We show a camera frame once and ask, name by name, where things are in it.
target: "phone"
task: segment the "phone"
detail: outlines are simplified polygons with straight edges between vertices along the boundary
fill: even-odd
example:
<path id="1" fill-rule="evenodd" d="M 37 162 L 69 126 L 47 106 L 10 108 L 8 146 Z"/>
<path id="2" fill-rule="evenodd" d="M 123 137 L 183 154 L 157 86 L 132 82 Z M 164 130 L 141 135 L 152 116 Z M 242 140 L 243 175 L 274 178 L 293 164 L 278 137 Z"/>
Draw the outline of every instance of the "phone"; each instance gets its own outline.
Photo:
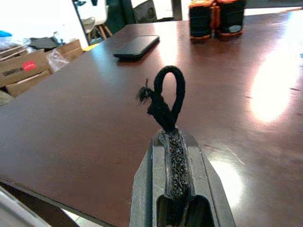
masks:
<path id="1" fill-rule="evenodd" d="M 121 59 L 138 60 L 159 41 L 157 35 L 140 35 L 124 45 L 114 53 L 114 56 Z"/>

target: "wooden tabletop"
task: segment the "wooden tabletop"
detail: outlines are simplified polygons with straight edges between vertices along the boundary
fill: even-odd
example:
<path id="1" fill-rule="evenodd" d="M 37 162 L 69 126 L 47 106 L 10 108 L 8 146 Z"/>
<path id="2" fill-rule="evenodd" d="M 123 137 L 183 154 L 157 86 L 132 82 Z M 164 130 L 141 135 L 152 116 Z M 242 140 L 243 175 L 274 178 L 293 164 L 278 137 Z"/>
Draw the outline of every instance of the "wooden tabletop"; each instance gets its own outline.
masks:
<path id="1" fill-rule="evenodd" d="M 176 65 L 186 79 L 177 125 L 218 172 L 236 225 L 302 226 L 302 21 L 249 16 L 242 37 L 205 43 L 191 43 L 187 21 L 126 26 L 0 108 L 1 181 L 128 226 L 133 177 L 160 128 L 135 95 Z M 137 35 L 160 42 L 138 62 L 113 57 Z M 172 104 L 172 75 L 163 90 Z"/>

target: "wall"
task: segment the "wall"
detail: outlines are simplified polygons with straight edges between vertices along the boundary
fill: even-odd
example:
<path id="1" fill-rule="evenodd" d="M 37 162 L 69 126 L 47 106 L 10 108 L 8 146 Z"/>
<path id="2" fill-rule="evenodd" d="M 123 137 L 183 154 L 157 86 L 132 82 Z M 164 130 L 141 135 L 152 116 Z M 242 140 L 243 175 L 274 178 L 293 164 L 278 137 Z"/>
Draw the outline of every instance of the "wall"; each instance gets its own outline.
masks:
<path id="1" fill-rule="evenodd" d="M 51 37 L 57 31 L 88 46 L 72 0 L 1 0 L 0 30 L 26 38 Z"/>

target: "black rope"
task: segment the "black rope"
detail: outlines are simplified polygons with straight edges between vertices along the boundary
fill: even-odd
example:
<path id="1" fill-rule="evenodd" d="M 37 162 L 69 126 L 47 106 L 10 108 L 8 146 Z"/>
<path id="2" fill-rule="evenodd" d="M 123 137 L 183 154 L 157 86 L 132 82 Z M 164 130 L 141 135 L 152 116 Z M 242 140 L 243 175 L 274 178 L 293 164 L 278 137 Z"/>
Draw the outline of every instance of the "black rope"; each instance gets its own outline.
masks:
<path id="1" fill-rule="evenodd" d="M 161 96 L 164 77 L 169 72 L 174 74 L 177 82 L 176 100 L 171 111 Z M 154 80 L 154 91 L 147 84 L 148 80 L 146 80 L 145 86 L 139 90 L 137 98 L 141 103 L 145 103 L 151 98 L 151 105 L 148 107 L 147 113 L 152 115 L 166 132 L 173 131 L 185 96 L 185 80 L 182 72 L 175 66 L 166 66 L 160 70 Z"/>

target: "orange and black spool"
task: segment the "orange and black spool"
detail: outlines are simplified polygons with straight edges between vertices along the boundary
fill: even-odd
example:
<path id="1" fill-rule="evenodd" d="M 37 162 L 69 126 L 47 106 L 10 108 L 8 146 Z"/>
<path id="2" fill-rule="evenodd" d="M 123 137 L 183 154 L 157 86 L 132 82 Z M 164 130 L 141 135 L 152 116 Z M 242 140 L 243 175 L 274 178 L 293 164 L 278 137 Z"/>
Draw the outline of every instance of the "orange and black spool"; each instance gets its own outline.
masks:
<path id="1" fill-rule="evenodd" d="M 242 34 L 246 0 L 216 0 L 216 33 L 220 36 Z"/>
<path id="2" fill-rule="evenodd" d="M 192 39 L 208 39 L 212 36 L 213 2 L 214 0 L 195 0 L 188 6 Z"/>

